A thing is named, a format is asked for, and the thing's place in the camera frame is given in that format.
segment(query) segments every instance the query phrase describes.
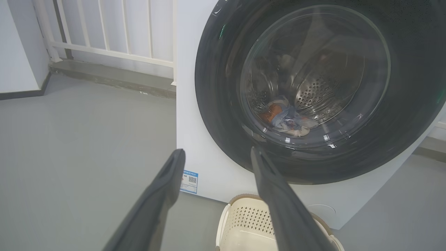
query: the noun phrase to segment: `railing bar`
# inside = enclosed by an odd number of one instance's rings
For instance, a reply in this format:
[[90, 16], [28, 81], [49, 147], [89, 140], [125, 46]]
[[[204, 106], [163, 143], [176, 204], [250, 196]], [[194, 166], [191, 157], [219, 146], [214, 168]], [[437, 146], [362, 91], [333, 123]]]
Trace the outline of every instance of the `railing bar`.
[[127, 54], [125, 52], [120, 52], [120, 51], [104, 50], [104, 49], [99, 49], [99, 48], [94, 48], [94, 47], [86, 47], [86, 46], [82, 46], [82, 45], [67, 44], [67, 43], [63, 43], [63, 42], [50, 42], [50, 45], [59, 47], [59, 48], [70, 49], [70, 50], [80, 50], [80, 51], [85, 51], [85, 52], [101, 54], [101, 55], [105, 55], [105, 56], [117, 57], [117, 58], [122, 58], [122, 59], [130, 59], [130, 60], [135, 60], [135, 61], [140, 61], [140, 62], [145, 62], [145, 63], [162, 65], [162, 66], [166, 66], [166, 67], [173, 67], [173, 62], [170, 62], [170, 61], [165, 61], [162, 59], [152, 59], [152, 58], [148, 58], [148, 57], [144, 57], [144, 56]]
[[40, 25], [42, 27], [44, 43], [48, 48], [51, 60], [54, 62], [59, 62], [61, 60], [59, 58], [59, 54], [56, 48], [54, 48], [50, 44], [51, 42], [54, 42], [54, 36], [53, 32], [51, 31], [50, 19], [48, 18], [48, 13], [46, 12], [44, 0], [36, 1], [36, 12], [37, 12], [37, 20], [40, 21]]
[[57, 0], [59, 7], [59, 14], [62, 21], [63, 32], [65, 33], [66, 42], [71, 44], [70, 33], [68, 32], [68, 25], [66, 23], [65, 12], [63, 11], [62, 0]]
[[152, 45], [152, 14], [150, 13], [150, 0], [147, 0], [147, 26], [149, 28], [149, 57], [153, 58], [153, 45]]
[[173, 82], [172, 85], [177, 85], [177, 0], [173, 0], [173, 43], [172, 43], [172, 53], [173, 53]]
[[127, 46], [127, 53], [132, 54], [132, 50], [130, 49], [130, 36], [128, 34], [126, 0], [121, 0], [121, 3], [122, 3], [122, 18], [124, 21], [125, 45]]
[[102, 25], [102, 34], [104, 35], [104, 44], [105, 49], [110, 50], [110, 44], [108, 43], [108, 36], [107, 36], [107, 26], [104, 21], [104, 15], [103, 15], [103, 3], [101, 0], [98, 0], [99, 3], [99, 16], [101, 18], [101, 25]]
[[82, 32], [84, 34], [85, 46], [90, 47], [90, 38], [88, 37], [87, 24], [85, 23], [85, 14], [83, 11], [82, 0], [78, 1], [79, 18], [81, 20]]

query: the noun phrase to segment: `white washing machine body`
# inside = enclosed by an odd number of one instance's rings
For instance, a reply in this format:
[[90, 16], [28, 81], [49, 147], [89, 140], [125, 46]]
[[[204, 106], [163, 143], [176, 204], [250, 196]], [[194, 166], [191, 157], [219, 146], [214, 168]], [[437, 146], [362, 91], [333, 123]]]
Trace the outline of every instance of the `white washing machine body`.
[[[196, 194], [229, 202], [243, 193], [258, 194], [254, 174], [235, 163], [214, 142], [203, 123], [195, 93], [195, 60], [209, 15], [217, 0], [178, 0], [174, 4], [177, 50], [177, 148], [186, 151], [185, 170], [197, 173]], [[401, 154], [361, 176], [330, 184], [291, 187], [308, 209], [331, 228], [340, 229], [389, 180], [434, 124]]]

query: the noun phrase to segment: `qr code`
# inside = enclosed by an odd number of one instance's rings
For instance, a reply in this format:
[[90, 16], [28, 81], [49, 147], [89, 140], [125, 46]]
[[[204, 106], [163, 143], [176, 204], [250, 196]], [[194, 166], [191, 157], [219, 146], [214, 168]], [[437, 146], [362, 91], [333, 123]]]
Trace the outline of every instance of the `qr code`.
[[190, 177], [190, 176], [189, 176], [189, 182], [197, 183], [197, 178], [194, 178], [194, 177]]

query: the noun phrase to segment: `black door rim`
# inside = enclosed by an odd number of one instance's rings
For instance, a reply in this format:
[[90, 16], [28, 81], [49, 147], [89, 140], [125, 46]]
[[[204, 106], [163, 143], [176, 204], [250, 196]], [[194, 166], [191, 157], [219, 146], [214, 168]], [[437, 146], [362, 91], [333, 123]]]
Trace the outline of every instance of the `black door rim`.
[[[272, 23], [295, 10], [323, 4], [343, 6], [370, 19], [388, 43], [392, 72], [380, 105], [364, 127], [337, 141], [336, 148], [290, 149], [262, 137], [246, 118], [239, 98], [240, 73], [252, 45]], [[407, 149], [445, 103], [444, 4], [239, 0], [219, 1], [215, 8], [198, 47], [198, 107], [217, 145], [250, 171], [249, 151], [260, 145], [293, 184], [326, 184], [357, 177]]]

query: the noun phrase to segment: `beige laundry basket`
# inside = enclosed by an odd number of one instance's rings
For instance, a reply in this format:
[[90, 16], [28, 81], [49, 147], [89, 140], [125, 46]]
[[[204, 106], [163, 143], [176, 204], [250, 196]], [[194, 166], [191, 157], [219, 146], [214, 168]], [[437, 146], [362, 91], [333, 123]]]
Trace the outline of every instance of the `beige laundry basket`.
[[[313, 218], [333, 246], [344, 251], [325, 222], [315, 215]], [[220, 217], [215, 246], [217, 251], [278, 250], [268, 205], [257, 195], [242, 194], [232, 199]]]

